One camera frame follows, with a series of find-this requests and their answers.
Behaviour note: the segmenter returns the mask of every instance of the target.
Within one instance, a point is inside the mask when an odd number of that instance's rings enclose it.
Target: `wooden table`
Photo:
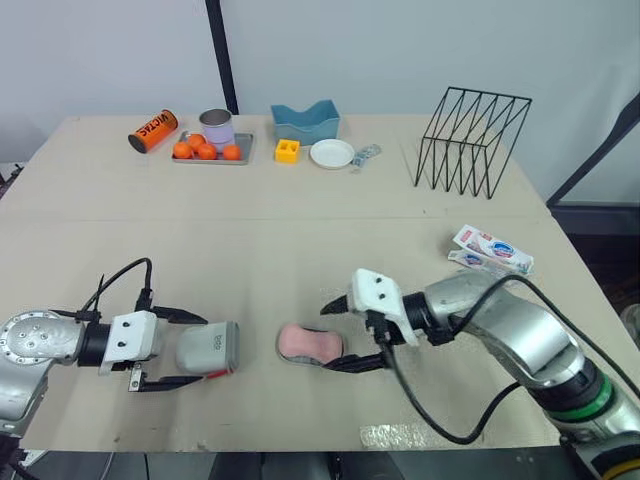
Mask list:
[[[196,129],[196,117],[181,118]],[[78,308],[99,274],[130,260],[154,262],[160,305],[240,324],[240,369],[174,392],[130,394],[128,374],[54,367],[24,447],[57,450],[359,450],[372,425],[420,419],[391,372],[339,374],[297,367],[275,353],[288,322],[339,331],[349,349],[375,351],[362,322],[320,317],[358,267],[413,292],[458,270],[446,260],[464,224],[486,229],[536,258],[534,281],[636,381],[638,351],[580,257],[517,163],[492,200],[413,188],[418,116],[347,116],[341,137],[383,153],[358,170],[326,171],[303,151],[273,162],[268,117],[234,118],[256,135],[246,167],[179,165],[177,135],[151,154],[127,133],[144,117],[67,119],[0,202],[0,318],[36,308]],[[128,312],[142,282],[132,273],[101,300],[106,319]],[[525,296],[526,292],[518,291]],[[150,375],[175,372],[167,354]],[[398,349],[401,366],[432,414],[458,434],[477,422],[511,379],[475,339]],[[594,357],[605,371],[610,372]],[[427,448],[458,448],[433,434]],[[557,433],[524,391],[497,410],[471,447],[550,445]]]

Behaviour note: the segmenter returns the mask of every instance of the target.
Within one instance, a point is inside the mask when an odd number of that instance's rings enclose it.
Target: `orange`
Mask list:
[[[242,150],[237,145],[227,145],[222,151],[225,160],[242,160]]]
[[[201,160],[215,160],[218,152],[216,152],[216,147],[213,145],[203,143],[198,147],[198,156]]]
[[[192,158],[193,150],[186,142],[178,142],[173,146],[173,155],[176,158]]]
[[[187,143],[197,152],[200,145],[207,143],[207,140],[199,133],[192,133],[189,135],[189,138],[187,138]]]

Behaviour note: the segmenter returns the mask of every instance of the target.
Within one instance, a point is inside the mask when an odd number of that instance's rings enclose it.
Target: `black wire rack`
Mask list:
[[[515,95],[449,87],[422,136],[414,186],[424,175],[474,197],[485,189],[492,198],[507,167],[531,107]]]

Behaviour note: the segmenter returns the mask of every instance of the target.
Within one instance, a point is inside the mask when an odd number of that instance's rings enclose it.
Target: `white plate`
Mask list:
[[[333,138],[314,143],[309,153],[314,162],[331,170],[349,165],[356,154],[347,142]]]

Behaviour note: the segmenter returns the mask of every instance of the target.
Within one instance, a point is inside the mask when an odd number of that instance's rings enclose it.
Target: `metal tray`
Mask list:
[[[186,142],[190,133],[186,130],[180,135],[180,142]],[[253,149],[253,134],[252,133],[236,133],[235,144],[242,150],[242,160],[200,160],[199,158],[176,158],[171,155],[171,158],[176,163],[195,163],[200,165],[246,165],[249,163],[251,152]]]

